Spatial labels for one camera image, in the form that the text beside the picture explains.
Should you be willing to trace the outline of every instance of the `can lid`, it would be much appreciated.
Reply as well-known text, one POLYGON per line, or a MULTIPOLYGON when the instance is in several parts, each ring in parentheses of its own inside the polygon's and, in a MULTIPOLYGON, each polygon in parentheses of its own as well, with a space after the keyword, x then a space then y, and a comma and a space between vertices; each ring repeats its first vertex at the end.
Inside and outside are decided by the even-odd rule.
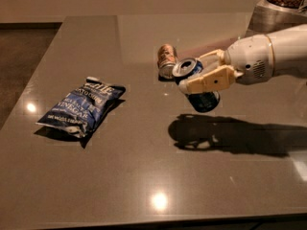
POLYGON ((190 74, 195 66, 197 65, 197 60, 193 57, 185 58, 179 61, 173 68, 174 77, 183 77, 190 74))

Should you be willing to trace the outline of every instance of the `dark brown floor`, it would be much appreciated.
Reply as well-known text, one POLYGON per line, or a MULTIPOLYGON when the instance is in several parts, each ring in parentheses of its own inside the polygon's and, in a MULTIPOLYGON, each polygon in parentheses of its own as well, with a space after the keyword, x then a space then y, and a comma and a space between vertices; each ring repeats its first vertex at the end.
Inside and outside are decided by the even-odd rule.
POLYGON ((59 29, 60 23, 0 24, 0 129, 59 29))

